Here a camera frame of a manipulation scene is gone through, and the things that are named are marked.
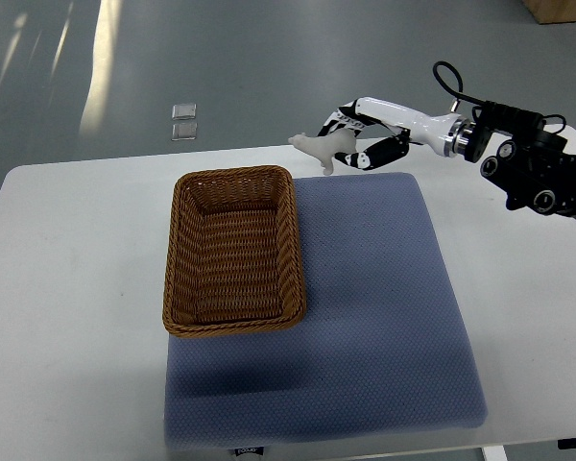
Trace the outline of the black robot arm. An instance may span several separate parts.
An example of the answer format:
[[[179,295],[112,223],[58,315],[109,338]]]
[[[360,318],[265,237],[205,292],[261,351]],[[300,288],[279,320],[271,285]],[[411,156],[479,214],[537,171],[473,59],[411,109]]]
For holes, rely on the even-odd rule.
[[[446,61],[433,64],[433,75],[454,109],[472,104],[471,118],[450,130],[450,152],[480,161],[481,176],[506,193],[507,209],[576,220],[576,155],[564,151],[565,118],[466,95],[460,73]]]

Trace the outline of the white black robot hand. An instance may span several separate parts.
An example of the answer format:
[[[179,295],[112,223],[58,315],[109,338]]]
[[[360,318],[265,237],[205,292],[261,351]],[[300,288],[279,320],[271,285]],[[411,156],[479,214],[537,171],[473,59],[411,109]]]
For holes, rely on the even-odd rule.
[[[359,152],[356,138],[371,126],[389,136]],[[426,145],[444,158],[453,158],[459,133],[468,120],[456,112],[430,116],[415,109],[372,97],[361,97],[334,110],[318,136],[341,132],[343,140],[332,157],[363,171],[380,168],[405,157],[412,144]]]

